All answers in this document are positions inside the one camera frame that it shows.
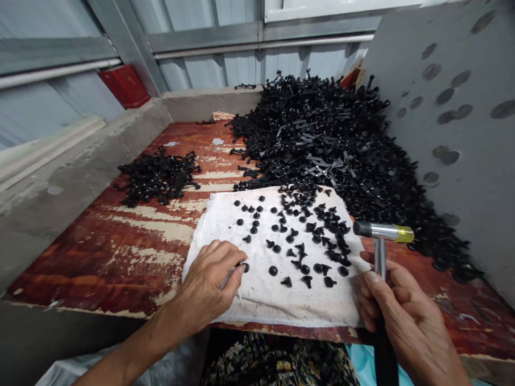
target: red box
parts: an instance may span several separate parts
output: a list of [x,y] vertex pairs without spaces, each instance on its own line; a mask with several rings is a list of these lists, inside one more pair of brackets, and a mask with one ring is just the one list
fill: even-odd
[[126,109],[141,107],[150,100],[138,75],[128,64],[99,71],[98,75]]

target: right hand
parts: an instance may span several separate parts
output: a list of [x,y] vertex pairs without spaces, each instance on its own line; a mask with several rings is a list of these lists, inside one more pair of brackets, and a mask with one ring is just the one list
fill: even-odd
[[[374,254],[361,252],[374,263]],[[360,276],[359,313],[370,332],[381,315],[399,364],[417,386],[471,385],[445,328],[440,309],[403,266],[386,261],[387,279],[375,272]]]

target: white cloth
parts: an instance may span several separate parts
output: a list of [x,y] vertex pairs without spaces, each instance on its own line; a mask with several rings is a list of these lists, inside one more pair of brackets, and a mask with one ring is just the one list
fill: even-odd
[[[310,212],[313,212],[313,209],[321,203],[326,204],[326,210],[336,206],[337,215],[341,217],[340,221],[346,220],[347,225],[351,226],[352,221],[345,208],[345,203],[333,189],[331,191],[329,197],[325,192],[318,193]],[[265,196],[264,202],[258,200],[260,196]],[[240,206],[234,205],[236,200],[241,201]],[[250,234],[254,218],[253,213],[241,210],[243,205],[254,208],[261,205],[264,208],[258,219],[260,225],[257,233],[251,235],[250,244],[247,244],[242,238]],[[342,277],[338,273],[339,263],[329,260],[329,257],[324,254],[327,250],[326,247],[323,247],[322,244],[315,244],[312,241],[313,235],[306,231],[306,224],[299,221],[302,214],[295,217],[288,216],[284,212],[287,220],[285,226],[288,227],[288,231],[286,233],[273,232],[271,226],[279,224],[279,216],[271,213],[272,207],[276,207],[279,211],[282,209],[278,187],[211,194],[206,211],[201,216],[193,235],[182,279],[184,280],[186,277],[202,246],[216,239],[229,240],[247,253],[247,263],[250,265],[250,269],[243,275],[241,287],[231,308],[215,321],[257,322],[305,327],[356,327],[361,325],[357,309],[359,288],[357,276],[370,269],[370,265],[359,257],[359,252],[363,250],[359,237],[353,231],[345,235],[345,241],[351,250],[348,259],[352,262],[352,266],[349,267],[349,275]],[[298,205],[292,208],[300,210]],[[243,219],[242,226],[236,224],[238,219]],[[323,223],[317,220],[314,212],[307,218],[307,222],[316,222],[317,226],[323,226]],[[299,231],[299,235],[295,237],[294,243],[288,244],[286,236],[290,234],[292,227]],[[328,237],[332,243],[336,243],[335,235],[328,230],[325,231],[325,237]],[[268,249],[266,239],[280,245],[281,252],[276,254],[272,249]],[[289,248],[298,254],[295,245],[301,243],[304,243],[305,251],[308,254],[302,263],[307,264],[311,269],[310,276],[313,277],[311,289],[300,280],[303,276],[302,273],[291,263],[292,259],[298,258],[286,256]],[[327,288],[323,275],[313,270],[315,263],[323,263],[332,267],[328,276],[336,280],[337,284],[333,288]],[[275,277],[268,273],[268,269],[272,265],[276,266],[279,271]],[[281,285],[281,281],[287,276],[291,278],[292,288]]]

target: patterned clothing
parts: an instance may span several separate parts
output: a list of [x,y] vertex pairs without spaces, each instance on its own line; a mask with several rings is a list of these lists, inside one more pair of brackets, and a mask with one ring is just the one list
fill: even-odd
[[201,385],[359,386],[343,344],[246,333],[208,366]]

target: wood grain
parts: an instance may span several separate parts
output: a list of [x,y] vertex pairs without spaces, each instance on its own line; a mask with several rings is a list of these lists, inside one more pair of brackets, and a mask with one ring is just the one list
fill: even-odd
[[[215,145],[215,138],[224,144]],[[212,192],[231,191],[244,180],[238,165],[248,166],[233,147],[224,122],[214,125],[172,123],[143,153],[158,146],[168,154],[198,154],[203,173],[200,190],[188,188],[170,206],[156,201],[134,209],[120,205],[124,192],[107,188],[54,243],[8,288],[3,299],[27,305],[73,309],[97,314],[149,318],[171,299],[180,284],[189,243]],[[113,183],[123,185],[126,176]],[[363,239],[366,250],[373,242]],[[480,280],[463,286],[449,272],[438,272],[431,258],[406,246],[387,242],[389,258],[404,265],[440,306],[460,354],[515,359],[515,316],[502,299]],[[371,343],[364,330],[298,328],[258,323],[220,324],[226,328],[262,331],[346,343]]]

